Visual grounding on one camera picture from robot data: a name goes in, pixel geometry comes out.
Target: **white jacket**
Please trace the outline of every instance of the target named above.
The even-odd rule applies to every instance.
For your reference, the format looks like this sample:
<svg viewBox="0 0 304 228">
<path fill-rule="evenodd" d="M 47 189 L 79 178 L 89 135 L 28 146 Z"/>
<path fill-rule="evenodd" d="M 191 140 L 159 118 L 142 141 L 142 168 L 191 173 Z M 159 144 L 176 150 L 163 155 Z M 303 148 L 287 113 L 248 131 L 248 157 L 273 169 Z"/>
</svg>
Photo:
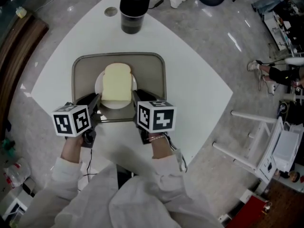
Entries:
<svg viewBox="0 0 304 228">
<path fill-rule="evenodd" d="M 81 164 L 58 158 L 52 180 L 34 197 L 19 228 L 222 228 L 175 155 L 153 160 L 155 173 L 120 189 L 114 164 L 78 193 Z"/>
</svg>

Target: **white sleeve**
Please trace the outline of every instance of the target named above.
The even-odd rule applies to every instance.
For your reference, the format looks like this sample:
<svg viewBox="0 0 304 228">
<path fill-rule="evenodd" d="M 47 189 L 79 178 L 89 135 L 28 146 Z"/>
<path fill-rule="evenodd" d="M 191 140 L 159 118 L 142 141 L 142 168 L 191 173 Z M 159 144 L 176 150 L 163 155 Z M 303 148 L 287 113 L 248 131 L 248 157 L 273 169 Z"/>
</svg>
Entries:
<svg viewBox="0 0 304 228">
<path fill-rule="evenodd" d="M 52 178 L 38 192 L 22 216 L 19 228 L 44 228 L 55 224 L 56 215 L 78 194 L 78 177 L 81 163 L 57 158 Z"/>
<path fill-rule="evenodd" d="M 175 155 L 153 160 L 156 175 L 150 192 L 156 196 L 183 228 L 223 228 L 211 214 L 206 197 L 194 190 L 180 171 Z"/>
</svg>

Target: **white plate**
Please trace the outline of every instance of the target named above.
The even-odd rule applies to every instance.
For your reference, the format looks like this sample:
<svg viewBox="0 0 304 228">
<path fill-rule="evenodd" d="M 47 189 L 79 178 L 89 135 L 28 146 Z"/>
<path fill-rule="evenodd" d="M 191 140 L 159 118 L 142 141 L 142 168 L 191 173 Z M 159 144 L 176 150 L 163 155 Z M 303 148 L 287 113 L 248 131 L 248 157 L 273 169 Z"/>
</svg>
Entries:
<svg viewBox="0 0 304 228">
<path fill-rule="evenodd" d="M 95 82 L 95 93 L 102 95 L 103 92 L 103 78 L 105 72 L 102 71 Z M 132 90 L 137 90 L 137 83 L 135 77 L 132 75 Z M 110 109 L 121 109 L 130 104 L 131 101 L 101 101 L 101 104 Z"/>
</svg>

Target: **plastic bag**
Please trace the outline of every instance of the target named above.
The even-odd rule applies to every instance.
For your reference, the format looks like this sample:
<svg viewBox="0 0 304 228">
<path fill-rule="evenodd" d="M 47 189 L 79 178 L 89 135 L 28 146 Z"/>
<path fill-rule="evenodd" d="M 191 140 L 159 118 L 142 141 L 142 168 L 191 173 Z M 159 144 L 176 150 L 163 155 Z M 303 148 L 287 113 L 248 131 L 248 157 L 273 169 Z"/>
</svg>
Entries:
<svg viewBox="0 0 304 228">
<path fill-rule="evenodd" d="M 25 159 L 20 158 L 16 163 L 8 168 L 3 168 L 5 174 L 9 177 L 12 187 L 21 186 L 22 183 L 30 176 L 30 168 Z"/>
</svg>

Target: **white device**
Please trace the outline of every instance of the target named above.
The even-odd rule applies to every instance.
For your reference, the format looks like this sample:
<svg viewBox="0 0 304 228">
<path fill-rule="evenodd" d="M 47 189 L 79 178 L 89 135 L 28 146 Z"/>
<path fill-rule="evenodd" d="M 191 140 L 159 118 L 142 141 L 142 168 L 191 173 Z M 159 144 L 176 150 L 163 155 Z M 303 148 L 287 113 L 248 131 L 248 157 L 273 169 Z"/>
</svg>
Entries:
<svg viewBox="0 0 304 228">
<path fill-rule="evenodd" d="M 139 101 L 137 124 L 150 133 L 174 131 L 177 108 L 167 101 Z"/>
<path fill-rule="evenodd" d="M 299 147 L 299 134 L 283 130 L 273 152 L 276 167 L 290 171 Z"/>
<path fill-rule="evenodd" d="M 65 105 L 52 112 L 56 135 L 76 137 L 91 128 L 87 105 Z"/>
</svg>

